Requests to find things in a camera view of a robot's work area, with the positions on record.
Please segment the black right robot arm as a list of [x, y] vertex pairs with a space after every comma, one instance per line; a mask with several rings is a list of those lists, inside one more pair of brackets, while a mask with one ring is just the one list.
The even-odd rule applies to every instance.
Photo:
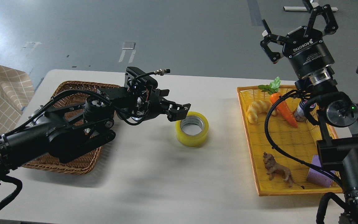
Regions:
[[[265, 31], [260, 45], [264, 52], [273, 63], [287, 57], [298, 77], [296, 89], [279, 97], [269, 110], [264, 131], [277, 152], [329, 177], [341, 187], [344, 200], [333, 192], [322, 196], [317, 224], [324, 223], [330, 199], [344, 209], [340, 224], [358, 224], [358, 104], [337, 89], [333, 78], [331, 65], [334, 59], [323, 40], [325, 35], [332, 35], [338, 29], [331, 6], [320, 6], [310, 0], [304, 0], [303, 4], [310, 13], [308, 24], [286, 36], [273, 34], [267, 22], [262, 21]], [[317, 140], [316, 146], [321, 167], [284, 152], [270, 136], [270, 115], [289, 97], [306, 99], [305, 118], [320, 128], [322, 139]]]

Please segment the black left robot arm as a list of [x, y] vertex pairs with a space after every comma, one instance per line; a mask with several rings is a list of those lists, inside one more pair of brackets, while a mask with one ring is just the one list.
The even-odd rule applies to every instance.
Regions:
[[165, 114], [171, 122], [186, 118], [191, 104], [167, 100], [169, 90], [158, 88], [152, 75], [170, 69], [144, 72], [127, 67], [122, 87], [99, 88], [97, 92], [69, 89], [52, 96], [26, 122], [0, 135], [0, 182], [16, 186], [0, 201], [0, 210], [22, 190], [22, 181], [8, 174], [45, 154], [68, 163], [115, 139], [114, 117], [131, 126]]

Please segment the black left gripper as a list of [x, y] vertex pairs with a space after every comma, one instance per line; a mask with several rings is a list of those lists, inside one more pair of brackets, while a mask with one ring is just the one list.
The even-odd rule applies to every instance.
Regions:
[[174, 101], [165, 99], [169, 95], [169, 89], [154, 89], [145, 92], [145, 97], [138, 99], [138, 107], [136, 108], [136, 122], [155, 119], [161, 114], [166, 114], [170, 122], [183, 120], [186, 118], [191, 104], [178, 104]]

